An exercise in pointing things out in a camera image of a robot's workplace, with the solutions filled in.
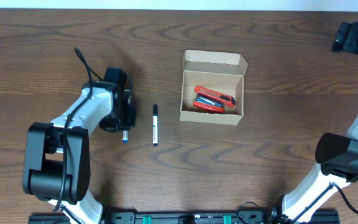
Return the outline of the blue whiteboard marker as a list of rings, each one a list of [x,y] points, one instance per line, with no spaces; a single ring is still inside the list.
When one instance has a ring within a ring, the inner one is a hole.
[[[122,133],[123,133],[122,142],[123,142],[124,144],[127,144],[127,143],[128,143],[128,140],[129,140],[129,131],[128,131],[128,130],[124,130]]]

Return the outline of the black whiteboard marker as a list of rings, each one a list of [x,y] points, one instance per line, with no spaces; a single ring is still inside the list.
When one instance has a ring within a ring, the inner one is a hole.
[[[152,125],[153,125],[153,146],[158,146],[158,105],[153,105],[153,116],[152,116]]]

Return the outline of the red and black stapler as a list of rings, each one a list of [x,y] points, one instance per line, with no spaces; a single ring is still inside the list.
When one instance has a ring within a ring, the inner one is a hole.
[[[224,106],[222,104],[203,96],[197,96],[193,101],[193,106],[212,113],[224,113]]]

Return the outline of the red utility knife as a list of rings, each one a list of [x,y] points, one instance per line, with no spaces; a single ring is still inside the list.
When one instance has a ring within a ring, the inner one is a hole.
[[[199,94],[203,98],[207,98],[229,108],[234,108],[236,105],[236,101],[232,96],[210,90],[202,86],[195,86],[195,93]]]

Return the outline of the cardboard box with lid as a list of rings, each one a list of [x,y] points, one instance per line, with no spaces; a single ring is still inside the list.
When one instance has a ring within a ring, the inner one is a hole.
[[[180,120],[200,123],[237,125],[244,116],[244,82],[248,63],[241,54],[185,50],[181,88]],[[232,96],[234,108],[224,106],[224,113],[212,113],[193,106],[202,86]]]

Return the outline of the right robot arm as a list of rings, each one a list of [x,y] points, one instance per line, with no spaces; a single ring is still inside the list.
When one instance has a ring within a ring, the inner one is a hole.
[[[358,22],[339,26],[331,50],[358,55]],[[308,223],[332,195],[342,195],[344,187],[358,181],[358,115],[346,135],[321,136],[315,160],[301,183],[272,209],[269,223]]]

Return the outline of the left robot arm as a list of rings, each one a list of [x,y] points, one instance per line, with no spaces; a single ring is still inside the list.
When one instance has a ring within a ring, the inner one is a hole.
[[[61,210],[69,223],[109,223],[111,216],[89,190],[90,136],[135,126],[127,73],[109,67],[104,78],[86,82],[80,97],[59,117],[33,123],[27,132],[22,188],[26,194]]]

